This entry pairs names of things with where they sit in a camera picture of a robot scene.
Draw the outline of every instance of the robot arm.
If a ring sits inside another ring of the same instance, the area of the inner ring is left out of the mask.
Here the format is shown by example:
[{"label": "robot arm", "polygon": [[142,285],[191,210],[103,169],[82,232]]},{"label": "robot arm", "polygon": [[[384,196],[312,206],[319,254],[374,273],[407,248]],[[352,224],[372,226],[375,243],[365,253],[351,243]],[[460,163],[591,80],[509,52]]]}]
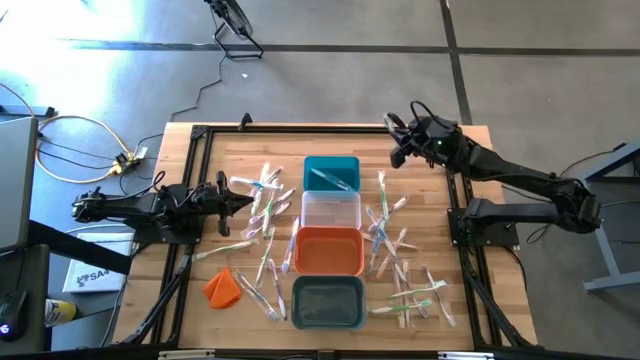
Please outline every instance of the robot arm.
[{"label": "robot arm", "polygon": [[205,183],[188,189],[186,185],[173,184],[146,193],[159,180],[158,176],[154,185],[130,196],[105,195],[98,187],[76,198],[72,216],[83,223],[117,219],[139,231],[139,238],[188,243],[199,237],[191,233],[208,215],[218,215],[218,232],[229,236],[227,217],[253,202],[250,196],[231,192],[222,171],[217,174],[216,185]]},{"label": "robot arm", "polygon": [[[416,104],[429,116],[415,115]],[[385,117],[385,125],[398,144],[391,151],[394,168],[402,166],[409,155],[420,156],[432,168],[438,164],[471,180],[497,180],[551,201],[496,205],[486,199],[473,199],[465,214],[465,220],[473,223],[468,227],[481,228],[498,221],[553,223],[575,233],[600,227],[600,203],[579,180],[508,162],[465,136],[457,123],[433,115],[424,104],[414,101],[411,108],[415,118],[409,124],[393,113]]]}]

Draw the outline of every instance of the computer mouse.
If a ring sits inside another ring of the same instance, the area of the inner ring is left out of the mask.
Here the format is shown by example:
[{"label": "computer mouse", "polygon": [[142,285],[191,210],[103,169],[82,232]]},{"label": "computer mouse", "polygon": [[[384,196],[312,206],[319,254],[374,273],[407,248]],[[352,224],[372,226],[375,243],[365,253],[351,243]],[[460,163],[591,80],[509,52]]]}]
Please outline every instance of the computer mouse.
[{"label": "computer mouse", "polygon": [[27,292],[16,290],[0,299],[0,340],[14,341],[27,330]]}]

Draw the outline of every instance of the orange silicone piece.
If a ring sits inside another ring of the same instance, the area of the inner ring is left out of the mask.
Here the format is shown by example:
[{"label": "orange silicone piece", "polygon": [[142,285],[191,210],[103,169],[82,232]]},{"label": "orange silicone piece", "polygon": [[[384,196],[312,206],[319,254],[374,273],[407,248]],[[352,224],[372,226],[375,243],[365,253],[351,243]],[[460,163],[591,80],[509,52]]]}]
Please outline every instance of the orange silicone piece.
[{"label": "orange silicone piece", "polygon": [[303,227],[296,236],[294,265],[300,274],[357,276],[364,270],[362,234],[350,227]]},{"label": "orange silicone piece", "polygon": [[222,269],[211,281],[202,289],[204,295],[209,299],[209,306],[214,309],[226,309],[240,300],[242,292],[238,288],[231,271],[226,267]]}]

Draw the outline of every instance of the yellow cable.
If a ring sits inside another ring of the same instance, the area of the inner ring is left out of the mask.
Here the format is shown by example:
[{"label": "yellow cable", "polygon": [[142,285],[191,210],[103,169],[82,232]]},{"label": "yellow cable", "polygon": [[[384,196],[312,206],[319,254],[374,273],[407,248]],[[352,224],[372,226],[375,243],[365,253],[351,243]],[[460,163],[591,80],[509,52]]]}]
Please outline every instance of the yellow cable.
[{"label": "yellow cable", "polygon": [[[35,118],[33,110],[31,109],[29,104],[27,104],[27,102],[20,95],[18,95],[18,93],[16,93],[15,91],[11,90],[7,85],[5,85],[3,83],[0,83],[0,86],[2,86],[3,88],[7,89],[10,93],[15,95],[20,101],[22,101],[24,106],[26,106],[27,109],[29,110],[29,113],[31,114],[31,117]],[[54,116],[54,117],[46,119],[46,120],[42,120],[40,123],[38,123],[38,130],[42,130],[42,129],[45,128],[45,126],[47,126],[51,122],[56,121],[56,120],[60,120],[60,119],[82,119],[82,120],[91,121],[93,123],[96,123],[96,124],[102,126],[103,128],[105,128],[109,132],[109,134],[111,134],[116,139],[118,144],[120,144],[122,149],[127,153],[127,159],[133,160],[134,154],[131,151],[129,151],[129,149],[127,149],[127,147],[124,145],[122,140],[120,140],[118,135],[116,135],[116,133],[113,132],[113,130],[111,130],[105,123],[103,123],[100,120],[90,119],[90,118],[87,118],[87,117],[84,117],[84,116],[77,116],[77,115],[59,115],[59,116]],[[104,180],[107,177],[109,177],[109,175],[118,174],[118,173],[120,173],[122,171],[122,167],[120,165],[114,164],[114,166],[111,169],[109,169],[109,171],[106,174],[102,175],[99,178],[89,179],[89,180],[73,180],[73,179],[63,178],[61,176],[58,176],[58,175],[52,173],[49,169],[47,169],[42,164],[42,161],[40,161],[40,152],[37,151],[38,149],[39,149],[39,147],[36,148],[36,163],[38,164],[38,166],[40,166],[40,168],[44,172],[46,172],[47,174],[51,175],[51,177],[53,177],[55,179],[58,179],[58,180],[61,180],[61,181],[66,181],[66,182],[73,183],[73,184],[89,184],[89,183],[92,183],[92,182],[97,182],[97,181],[100,181],[100,180]]]},{"label": "yellow cable", "polygon": [[[48,124],[50,124],[50,123],[52,123],[52,122],[54,122],[56,120],[61,120],[61,119],[82,119],[82,120],[90,121],[90,122],[93,122],[95,124],[98,124],[98,125],[102,126],[103,128],[105,128],[105,130],[107,130],[109,132],[109,134],[111,134],[111,136],[113,136],[116,139],[118,144],[120,144],[122,149],[127,154],[127,158],[129,158],[129,159],[133,158],[133,154],[131,153],[131,151],[129,151],[129,149],[127,149],[126,145],[122,142],[122,140],[120,140],[118,135],[115,132],[113,132],[113,130],[111,130],[111,128],[109,128],[107,126],[107,124],[103,123],[100,120],[95,120],[95,119],[87,118],[87,117],[84,117],[84,116],[78,116],[78,115],[59,115],[59,116],[54,116],[54,117],[46,119],[46,120],[42,120],[38,124],[38,130],[42,130]],[[101,181],[101,180],[104,180],[107,177],[109,177],[109,175],[117,174],[117,173],[119,173],[121,171],[121,170],[120,171],[117,170],[117,169],[121,169],[121,167],[119,165],[114,165],[114,168],[109,169],[109,171],[107,171],[107,173],[102,175],[101,177],[98,177],[98,178],[95,178],[95,179],[88,179],[88,180],[73,180],[73,179],[67,179],[67,178],[63,178],[61,176],[58,176],[58,175],[52,173],[49,169],[47,169],[42,164],[42,161],[40,161],[40,152],[39,151],[36,151],[36,163],[38,164],[38,166],[40,166],[40,168],[44,172],[46,172],[47,174],[51,175],[51,177],[53,177],[55,179],[58,179],[58,180],[61,180],[61,181],[69,182],[69,183],[72,183],[72,184],[89,184],[89,183]]]}]

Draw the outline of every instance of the wooden tabletop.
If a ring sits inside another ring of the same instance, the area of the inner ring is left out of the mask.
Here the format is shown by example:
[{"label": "wooden tabletop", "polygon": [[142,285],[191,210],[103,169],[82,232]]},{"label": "wooden tabletop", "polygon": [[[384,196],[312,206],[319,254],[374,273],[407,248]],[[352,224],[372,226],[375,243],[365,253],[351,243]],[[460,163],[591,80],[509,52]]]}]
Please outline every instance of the wooden tabletop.
[{"label": "wooden tabletop", "polygon": [[[156,171],[165,170],[164,184],[180,183],[193,123],[167,124]],[[481,145],[491,148],[486,126],[463,127],[467,136]],[[441,288],[445,306],[451,310],[457,326],[451,327],[434,300],[429,308],[430,316],[423,319],[412,313],[413,326],[398,328],[397,315],[367,316],[365,326],[359,331],[299,331],[290,321],[273,323],[246,294],[233,307],[226,310],[209,308],[202,292],[203,286],[223,267],[241,270],[249,279],[255,279],[265,244],[260,243],[243,251],[213,255],[195,262],[191,270],[189,290],[184,310],[181,348],[252,348],[252,349],[334,349],[334,350],[465,350],[472,349],[467,305],[465,302],[462,273],[458,252],[450,245],[446,209],[449,207],[447,184],[443,169],[429,169],[423,159],[411,158],[400,169],[392,169],[389,151],[394,142],[387,135],[299,135],[299,134],[219,134],[215,135],[209,164],[209,178],[223,170],[227,177],[235,175],[258,178],[265,161],[272,167],[283,166],[280,182],[285,189],[297,189],[292,206],[279,217],[272,258],[281,264],[288,244],[291,224],[300,215],[302,195],[303,161],[308,155],[351,155],[360,159],[360,175],[363,210],[368,204],[379,214],[381,211],[377,171],[386,172],[389,204],[402,194],[409,194],[409,203],[392,218],[387,227],[391,238],[400,229],[408,228],[406,242],[419,251],[401,250],[399,256],[410,260],[410,279],[414,288],[426,287],[422,266],[427,265],[435,280],[446,280],[450,285]],[[199,172],[202,147],[196,156],[191,186]],[[246,193],[242,185],[230,185],[238,193]],[[503,202],[498,183],[474,183],[477,197]],[[246,228],[249,207],[229,219],[231,236],[223,238],[217,233],[217,217],[207,219],[202,242],[196,252],[238,242],[240,232]],[[370,224],[366,215],[363,228]],[[371,243],[366,243],[365,261],[371,253]],[[158,297],[160,281],[166,258],[167,246],[153,245],[136,256],[128,278],[122,308],[116,325],[114,341],[122,340],[133,332]],[[486,248],[491,283],[496,302],[521,334],[535,343],[536,337],[522,274],[515,259],[502,248]],[[378,258],[376,269],[381,258]],[[261,292],[277,307],[277,296],[271,275],[265,279]],[[290,272],[281,276],[287,308],[291,310],[291,286],[297,275]],[[366,306],[373,309],[393,304],[385,300],[395,287],[391,272],[387,270],[380,280],[374,274],[361,276],[366,286]],[[420,299],[432,297],[426,295]],[[480,320],[485,338],[488,338],[487,316],[478,299]],[[168,332],[173,315],[173,301],[168,307],[164,332]]]}]

